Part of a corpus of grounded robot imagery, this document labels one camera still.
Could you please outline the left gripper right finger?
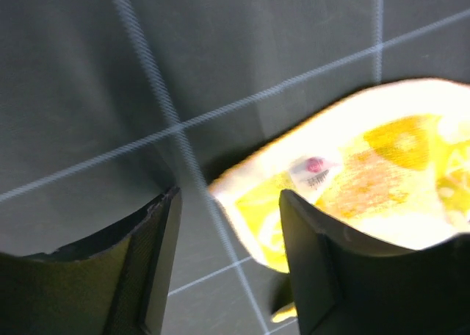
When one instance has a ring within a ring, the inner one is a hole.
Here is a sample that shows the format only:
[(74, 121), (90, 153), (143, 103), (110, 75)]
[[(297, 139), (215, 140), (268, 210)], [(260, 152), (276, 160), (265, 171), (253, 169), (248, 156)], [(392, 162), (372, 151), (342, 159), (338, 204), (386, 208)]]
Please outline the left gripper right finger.
[(302, 334), (467, 334), (469, 236), (412, 251), (364, 234), (292, 190), (279, 199)]

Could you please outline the yellow crocodile print towel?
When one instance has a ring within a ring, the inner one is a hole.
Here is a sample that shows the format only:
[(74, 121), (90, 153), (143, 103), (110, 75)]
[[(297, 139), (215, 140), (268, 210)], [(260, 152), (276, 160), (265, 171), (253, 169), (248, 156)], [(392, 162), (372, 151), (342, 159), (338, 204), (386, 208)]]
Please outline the yellow crocodile print towel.
[(248, 253), (287, 273), (282, 190), (411, 250), (468, 232), (469, 86), (427, 78), (362, 90), (211, 183)]

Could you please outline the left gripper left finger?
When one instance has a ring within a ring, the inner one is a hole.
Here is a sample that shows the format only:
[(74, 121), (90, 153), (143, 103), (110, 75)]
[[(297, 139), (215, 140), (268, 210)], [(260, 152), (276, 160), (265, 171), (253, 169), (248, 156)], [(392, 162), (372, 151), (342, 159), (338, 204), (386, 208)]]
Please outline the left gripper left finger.
[(172, 187), (53, 253), (1, 255), (3, 334), (159, 334), (181, 222)]

